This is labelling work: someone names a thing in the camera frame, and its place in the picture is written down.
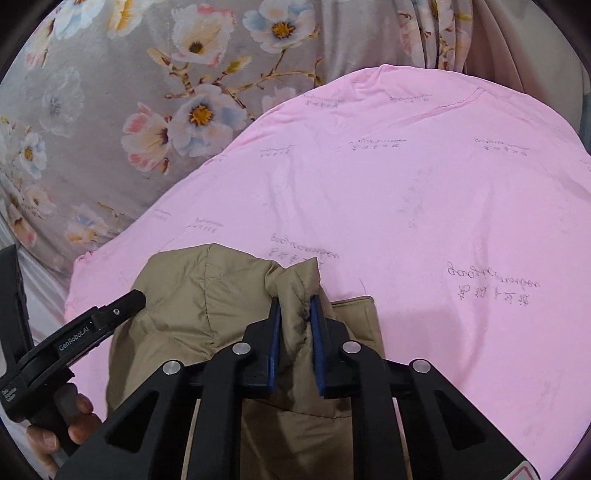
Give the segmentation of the person's left hand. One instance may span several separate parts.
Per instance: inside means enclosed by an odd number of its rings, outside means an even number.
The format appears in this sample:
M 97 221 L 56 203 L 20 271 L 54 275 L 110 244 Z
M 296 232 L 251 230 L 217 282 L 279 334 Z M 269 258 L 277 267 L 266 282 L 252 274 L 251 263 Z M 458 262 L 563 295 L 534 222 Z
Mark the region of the person's left hand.
M 85 395 L 77 394 L 76 408 L 77 415 L 69 425 L 68 434 L 75 444 L 81 445 L 98 429 L 102 422 L 94 413 L 92 402 Z M 57 436 L 49 430 L 36 426 L 28 426 L 26 436 L 29 446 L 48 473 L 48 478 L 54 479 L 59 470 L 54 456 L 61 448 Z

